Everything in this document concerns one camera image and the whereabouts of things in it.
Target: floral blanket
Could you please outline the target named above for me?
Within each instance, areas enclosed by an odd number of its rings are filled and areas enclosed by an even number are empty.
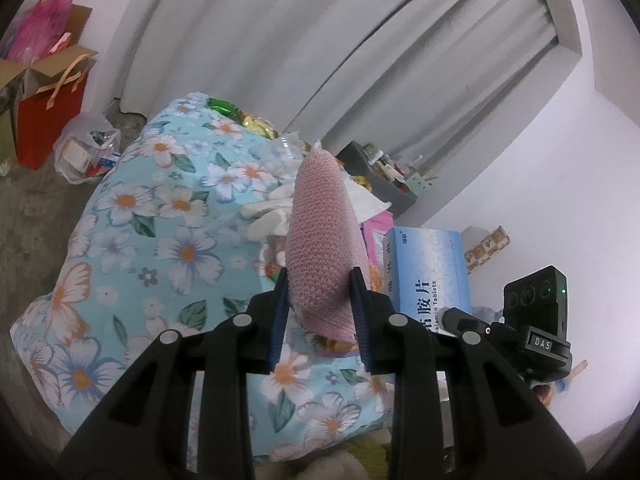
[[[250,153],[271,141],[209,110],[207,99],[171,103],[126,149],[87,203],[56,288],[11,328],[71,433],[163,330],[212,330],[273,288],[261,257],[268,240],[248,241],[239,215],[278,185]],[[254,456],[293,459],[379,427],[392,393],[390,381],[364,372],[357,350],[306,332],[291,313],[275,372],[248,378]],[[196,416],[192,465],[197,426]]]

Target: curtain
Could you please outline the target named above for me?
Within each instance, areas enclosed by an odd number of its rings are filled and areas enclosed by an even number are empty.
[[[121,107],[204,91],[274,123],[446,160],[555,41],[544,0],[161,0]]]

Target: floor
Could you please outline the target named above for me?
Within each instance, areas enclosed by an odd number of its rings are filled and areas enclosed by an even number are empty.
[[[121,113],[117,101],[107,118],[122,131],[121,149],[146,124],[143,116]],[[69,435],[37,393],[15,353],[9,328],[31,301],[53,290],[68,238],[95,186],[69,184],[56,173],[51,156],[38,171],[16,167],[0,178],[0,392],[49,460]]]

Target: red gift bag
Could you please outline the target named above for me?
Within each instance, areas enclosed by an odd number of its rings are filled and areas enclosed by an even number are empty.
[[[85,68],[70,76],[84,60],[87,62]],[[59,81],[41,86],[35,95],[18,104],[15,140],[21,165],[32,170],[42,166],[62,129],[80,113],[89,60],[87,54],[78,56]]]

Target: green foil wrapper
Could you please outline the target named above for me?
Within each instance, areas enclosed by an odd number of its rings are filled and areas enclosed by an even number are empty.
[[[229,101],[223,101],[222,99],[214,99],[211,97],[207,101],[207,108],[215,110],[219,114],[222,114],[229,119],[233,119],[237,123],[240,122],[240,110]]]

